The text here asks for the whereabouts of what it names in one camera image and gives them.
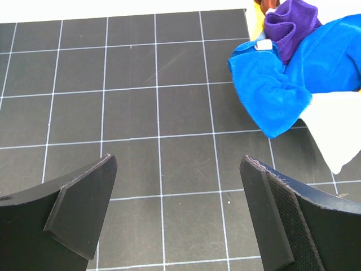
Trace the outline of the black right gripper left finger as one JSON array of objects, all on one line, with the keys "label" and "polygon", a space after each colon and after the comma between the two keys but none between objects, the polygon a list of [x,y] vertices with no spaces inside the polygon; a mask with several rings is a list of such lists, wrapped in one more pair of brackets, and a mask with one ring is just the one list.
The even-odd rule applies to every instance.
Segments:
[{"label": "black right gripper left finger", "polygon": [[1,197],[1,270],[86,270],[115,184],[110,154]]}]

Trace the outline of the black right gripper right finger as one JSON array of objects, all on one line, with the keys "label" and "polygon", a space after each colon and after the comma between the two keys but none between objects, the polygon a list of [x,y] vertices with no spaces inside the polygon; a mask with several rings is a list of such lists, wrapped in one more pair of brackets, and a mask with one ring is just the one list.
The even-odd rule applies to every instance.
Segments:
[{"label": "black right gripper right finger", "polygon": [[264,270],[360,270],[360,203],[248,155],[240,175]]}]

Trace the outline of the blue towel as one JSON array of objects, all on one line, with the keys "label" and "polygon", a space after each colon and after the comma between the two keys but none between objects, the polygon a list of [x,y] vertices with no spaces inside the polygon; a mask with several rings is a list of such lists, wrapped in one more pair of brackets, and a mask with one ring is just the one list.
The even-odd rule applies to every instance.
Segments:
[{"label": "blue towel", "polygon": [[312,94],[360,90],[360,15],[340,18],[305,37],[289,64],[272,43],[239,45],[228,60],[236,93],[260,130],[275,138],[289,130]]}]

